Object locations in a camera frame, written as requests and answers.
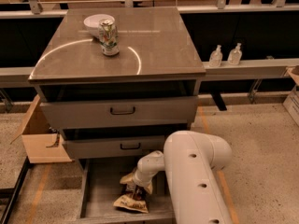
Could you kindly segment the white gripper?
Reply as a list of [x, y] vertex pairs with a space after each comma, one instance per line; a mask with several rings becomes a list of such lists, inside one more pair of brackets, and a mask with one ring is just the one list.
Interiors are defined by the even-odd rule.
[[136, 169], [133, 173], [123, 176], [120, 180], [120, 183], [123, 185], [134, 185], [136, 183], [139, 187], [145, 188], [145, 191], [148, 194], [152, 194], [153, 186], [151, 182], [153, 177], [153, 172], [143, 173]]

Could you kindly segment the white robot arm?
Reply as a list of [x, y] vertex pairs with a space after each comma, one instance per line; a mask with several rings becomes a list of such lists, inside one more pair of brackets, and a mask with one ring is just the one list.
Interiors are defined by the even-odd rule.
[[163, 151], [142, 157], [136, 168], [121, 178], [125, 193], [114, 205], [146, 213], [144, 195], [152, 193], [152, 178], [164, 171], [177, 224], [233, 224], [213, 175], [231, 158], [230, 145], [216, 135], [172, 133]]

